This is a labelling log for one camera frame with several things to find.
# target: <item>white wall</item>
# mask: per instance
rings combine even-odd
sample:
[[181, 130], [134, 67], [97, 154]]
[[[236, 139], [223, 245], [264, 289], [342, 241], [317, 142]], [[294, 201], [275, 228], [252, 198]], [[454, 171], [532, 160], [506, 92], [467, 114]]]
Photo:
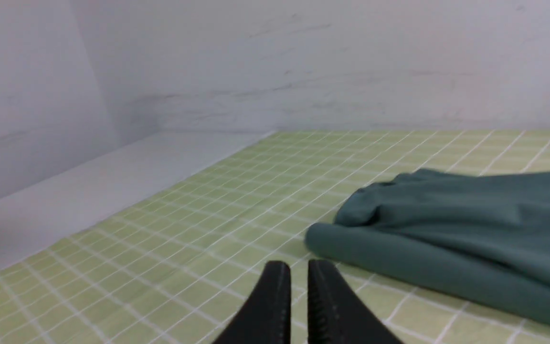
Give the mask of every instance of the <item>white wall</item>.
[[550, 0], [71, 1], [127, 133], [550, 127]]
[[0, 0], [0, 197], [116, 140], [66, 0]]

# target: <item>folded fabric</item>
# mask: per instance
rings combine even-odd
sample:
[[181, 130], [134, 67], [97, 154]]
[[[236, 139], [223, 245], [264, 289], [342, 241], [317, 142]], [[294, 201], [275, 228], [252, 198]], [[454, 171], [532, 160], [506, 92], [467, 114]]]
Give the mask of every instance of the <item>folded fabric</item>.
[[432, 170], [359, 189], [315, 254], [550, 324], [550, 172]]

